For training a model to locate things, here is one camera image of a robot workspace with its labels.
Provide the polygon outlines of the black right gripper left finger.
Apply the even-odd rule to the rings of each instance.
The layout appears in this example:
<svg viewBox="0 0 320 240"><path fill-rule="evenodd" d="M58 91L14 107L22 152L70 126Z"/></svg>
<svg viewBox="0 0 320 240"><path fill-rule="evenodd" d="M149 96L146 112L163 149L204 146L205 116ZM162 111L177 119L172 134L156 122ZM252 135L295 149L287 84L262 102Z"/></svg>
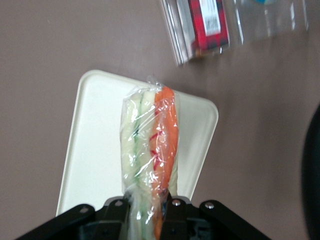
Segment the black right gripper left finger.
<svg viewBox="0 0 320 240"><path fill-rule="evenodd" d="M19 240L126 240L130 203L112 197L103 207L79 204L18 237Z"/></svg>

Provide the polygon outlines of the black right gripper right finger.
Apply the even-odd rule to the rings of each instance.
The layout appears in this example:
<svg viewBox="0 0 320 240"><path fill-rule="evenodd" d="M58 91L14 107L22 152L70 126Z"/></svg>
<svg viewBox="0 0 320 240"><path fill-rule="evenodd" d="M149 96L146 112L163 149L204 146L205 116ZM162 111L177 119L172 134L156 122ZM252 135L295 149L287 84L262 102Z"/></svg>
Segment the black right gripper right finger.
<svg viewBox="0 0 320 240"><path fill-rule="evenodd" d="M161 240L268 240L269 237L217 200L199 207L184 196L166 202Z"/></svg>

